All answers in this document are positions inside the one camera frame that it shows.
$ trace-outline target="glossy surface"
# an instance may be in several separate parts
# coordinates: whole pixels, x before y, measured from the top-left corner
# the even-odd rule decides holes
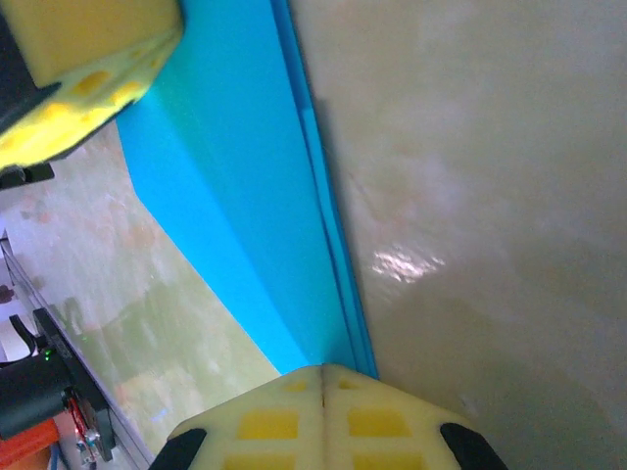
[[[292,6],[381,378],[511,468],[624,468],[624,2]]]
[[[114,125],[54,168],[2,193],[14,254],[151,451],[276,377],[136,199]]]

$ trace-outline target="blue foam board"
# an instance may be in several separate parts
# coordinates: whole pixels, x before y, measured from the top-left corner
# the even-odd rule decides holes
[[[118,118],[138,197],[280,373],[376,377],[286,2],[181,4],[181,44]]]

